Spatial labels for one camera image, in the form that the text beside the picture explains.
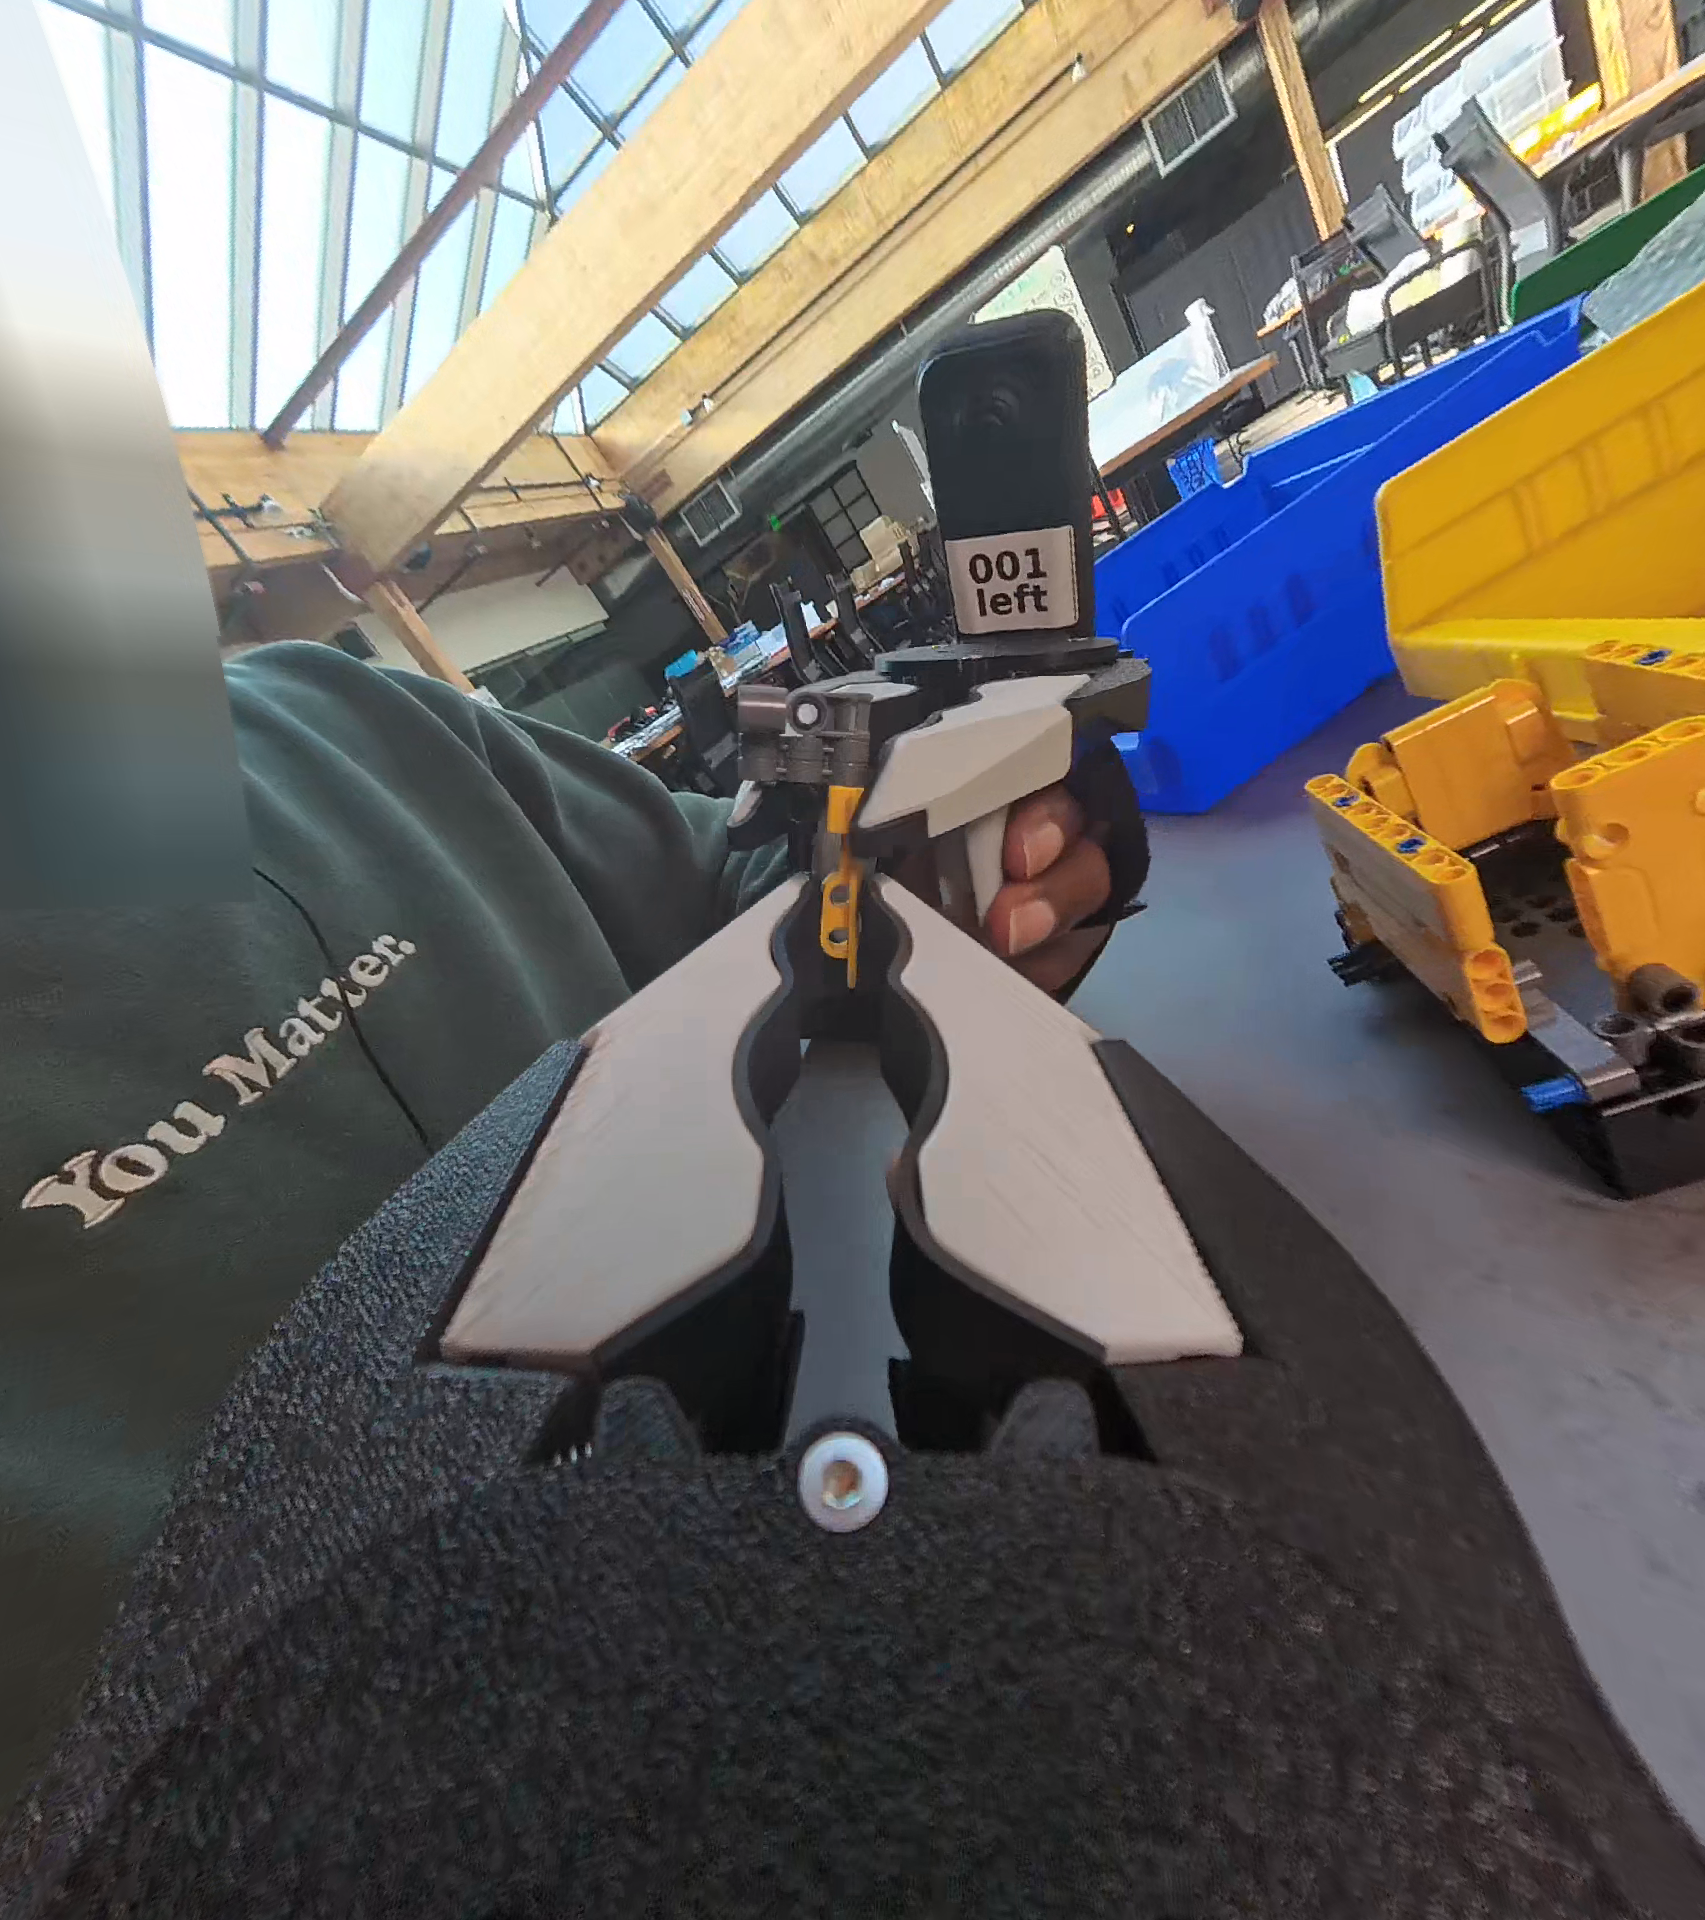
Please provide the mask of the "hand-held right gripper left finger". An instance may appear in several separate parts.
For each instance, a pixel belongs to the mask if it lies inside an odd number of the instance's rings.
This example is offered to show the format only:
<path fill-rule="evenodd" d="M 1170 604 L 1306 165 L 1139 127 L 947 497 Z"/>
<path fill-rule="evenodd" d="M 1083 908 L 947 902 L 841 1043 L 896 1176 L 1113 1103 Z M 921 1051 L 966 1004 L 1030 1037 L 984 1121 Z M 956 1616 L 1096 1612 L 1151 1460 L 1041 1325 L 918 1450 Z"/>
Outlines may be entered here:
<path fill-rule="evenodd" d="M 785 881 L 581 1043 L 518 1185 L 460 1281 L 438 1358 L 686 1404 L 777 1404 L 792 1242 L 771 1125 L 804 1037 Z"/>

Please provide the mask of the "person's green sweatshirt torso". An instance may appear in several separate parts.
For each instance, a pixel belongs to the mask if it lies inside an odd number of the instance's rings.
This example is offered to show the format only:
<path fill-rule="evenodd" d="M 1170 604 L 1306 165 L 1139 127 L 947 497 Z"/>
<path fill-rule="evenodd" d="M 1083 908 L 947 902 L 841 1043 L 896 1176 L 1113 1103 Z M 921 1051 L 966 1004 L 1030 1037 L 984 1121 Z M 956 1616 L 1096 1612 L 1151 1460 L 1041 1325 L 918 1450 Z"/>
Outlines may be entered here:
<path fill-rule="evenodd" d="M 289 1299 L 425 1155 L 411 906 L 0 913 L 0 1809 Z"/>

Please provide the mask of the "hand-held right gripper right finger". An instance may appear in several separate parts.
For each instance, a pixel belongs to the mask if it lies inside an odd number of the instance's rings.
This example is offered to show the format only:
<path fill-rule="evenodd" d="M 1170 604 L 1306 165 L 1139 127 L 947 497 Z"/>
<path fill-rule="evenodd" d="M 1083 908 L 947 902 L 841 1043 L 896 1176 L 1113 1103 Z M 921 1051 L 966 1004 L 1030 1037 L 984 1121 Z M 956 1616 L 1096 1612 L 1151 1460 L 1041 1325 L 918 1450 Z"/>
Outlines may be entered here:
<path fill-rule="evenodd" d="M 907 1121 L 889 1192 L 914 1369 L 1003 1404 L 1029 1379 L 1241 1358 L 1099 1037 L 903 882 L 867 906 L 892 933 L 876 1007 Z"/>

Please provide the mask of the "glass skylight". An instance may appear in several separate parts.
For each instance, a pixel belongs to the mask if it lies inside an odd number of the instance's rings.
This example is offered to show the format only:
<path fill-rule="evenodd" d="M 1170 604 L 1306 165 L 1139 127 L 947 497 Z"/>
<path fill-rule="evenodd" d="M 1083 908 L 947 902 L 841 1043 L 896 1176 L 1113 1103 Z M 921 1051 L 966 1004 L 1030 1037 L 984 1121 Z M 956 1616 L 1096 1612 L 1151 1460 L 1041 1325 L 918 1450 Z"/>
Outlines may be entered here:
<path fill-rule="evenodd" d="M 619 3 L 299 427 L 397 415 L 740 3 Z M 39 3 L 175 427 L 281 416 L 588 3 Z"/>

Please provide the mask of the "yellow black lego robot build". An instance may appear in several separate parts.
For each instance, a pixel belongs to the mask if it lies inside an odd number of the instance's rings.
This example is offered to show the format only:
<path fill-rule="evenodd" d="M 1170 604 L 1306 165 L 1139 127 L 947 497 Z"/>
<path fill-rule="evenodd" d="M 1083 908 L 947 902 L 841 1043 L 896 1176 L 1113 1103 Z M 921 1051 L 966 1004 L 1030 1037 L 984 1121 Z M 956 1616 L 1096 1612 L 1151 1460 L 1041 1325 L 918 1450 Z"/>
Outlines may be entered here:
<path fill-rule="evenodd" d="M 1705 620 L 1524 636 L 1306 795 L 1346 984 L 1414 981 L 1613 1195 L 1705 1183 Z"/>

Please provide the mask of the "person's left forearm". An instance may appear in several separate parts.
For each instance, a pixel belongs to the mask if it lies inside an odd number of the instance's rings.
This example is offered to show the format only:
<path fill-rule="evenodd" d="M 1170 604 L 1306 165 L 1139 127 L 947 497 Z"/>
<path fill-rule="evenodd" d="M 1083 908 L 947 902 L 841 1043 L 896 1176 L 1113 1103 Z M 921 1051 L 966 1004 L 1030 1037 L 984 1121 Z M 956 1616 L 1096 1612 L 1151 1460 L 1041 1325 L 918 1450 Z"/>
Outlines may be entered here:
<path fill-rule="evenodd" d="M 318 642 L 226 666 L 257 870 L 316 929 L 416 1111 L 488 1103 L 777 891 L 729 804 Z"/>

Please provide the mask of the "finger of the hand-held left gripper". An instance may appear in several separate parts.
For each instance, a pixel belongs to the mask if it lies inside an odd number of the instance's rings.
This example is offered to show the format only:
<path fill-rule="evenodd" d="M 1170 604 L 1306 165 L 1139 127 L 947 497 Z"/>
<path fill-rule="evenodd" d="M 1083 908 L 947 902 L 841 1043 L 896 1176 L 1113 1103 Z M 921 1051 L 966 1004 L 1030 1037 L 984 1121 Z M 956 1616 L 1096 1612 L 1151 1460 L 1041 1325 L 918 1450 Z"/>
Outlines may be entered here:
<path fill-rule="evenodd" d="M 940 836 L 1058 785 L 1072 769 L 1065 697 L 977 697 L 899 733 L 855 811 L 859 841 Z"/>

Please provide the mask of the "green plastic bin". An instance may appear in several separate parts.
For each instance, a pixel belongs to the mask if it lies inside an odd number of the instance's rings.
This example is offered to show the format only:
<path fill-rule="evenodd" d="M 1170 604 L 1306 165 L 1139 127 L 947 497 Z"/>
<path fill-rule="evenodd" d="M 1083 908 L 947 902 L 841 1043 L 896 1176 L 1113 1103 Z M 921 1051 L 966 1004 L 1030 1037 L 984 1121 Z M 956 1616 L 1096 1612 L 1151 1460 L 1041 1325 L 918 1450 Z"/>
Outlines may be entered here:
<path fill-rule="evenodd" d="M 1584 327 L 1613 339 L 1703 282 L 1705 166 L 1521 276 L 1511 320 L 1577 301 Z"/>

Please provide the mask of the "blue plastic bin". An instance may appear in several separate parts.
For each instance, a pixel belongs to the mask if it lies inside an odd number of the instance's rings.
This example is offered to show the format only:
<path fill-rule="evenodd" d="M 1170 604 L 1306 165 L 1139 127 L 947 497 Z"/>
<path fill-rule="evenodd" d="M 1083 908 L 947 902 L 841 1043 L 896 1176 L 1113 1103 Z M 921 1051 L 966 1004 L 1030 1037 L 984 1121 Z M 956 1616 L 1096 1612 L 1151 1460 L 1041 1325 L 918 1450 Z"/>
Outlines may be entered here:
<path fill-rule="evenodd" d="M 1151 663 L 1118 734 L 1151 815 L 1203 815 L 1395 675 L 1380 487 L 1580 358 L 1575 297 L 1257 450 L 1096 560 L 1104 636 Z"/>

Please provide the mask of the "yellow grey lego arm assembly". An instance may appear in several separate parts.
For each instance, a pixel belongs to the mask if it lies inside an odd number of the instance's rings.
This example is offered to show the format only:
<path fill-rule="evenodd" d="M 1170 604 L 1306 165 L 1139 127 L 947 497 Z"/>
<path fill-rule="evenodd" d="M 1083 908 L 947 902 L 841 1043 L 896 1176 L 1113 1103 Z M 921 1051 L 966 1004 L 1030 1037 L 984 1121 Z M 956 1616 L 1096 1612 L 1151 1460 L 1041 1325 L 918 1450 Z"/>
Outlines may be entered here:
<path fill-rule="evenodd" d="M 817 889 L 817 947 L 832 981 L 860 984 L 860 891 L 867 862 L 850 833 L 873 785 L 873 704 L 881 684 L 840 678 L 738 692 L 738 773 L 726 818 L 732 851 L 788 845 L 792 870 Z"/>

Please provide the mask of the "yellow plastic parts bin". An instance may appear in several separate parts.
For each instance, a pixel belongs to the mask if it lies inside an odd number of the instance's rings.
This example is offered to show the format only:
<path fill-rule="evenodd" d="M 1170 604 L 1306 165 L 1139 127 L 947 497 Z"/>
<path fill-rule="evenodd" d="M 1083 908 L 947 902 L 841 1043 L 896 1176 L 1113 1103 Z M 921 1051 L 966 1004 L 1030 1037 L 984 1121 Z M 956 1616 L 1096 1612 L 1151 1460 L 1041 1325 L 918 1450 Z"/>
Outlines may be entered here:
<path fill-rule="evenodd" d="M 1705 681 L 1705 282 L 1381 486 L 1403 689 L 1529 681 L 1584 737 L 1590 652 Z"/>

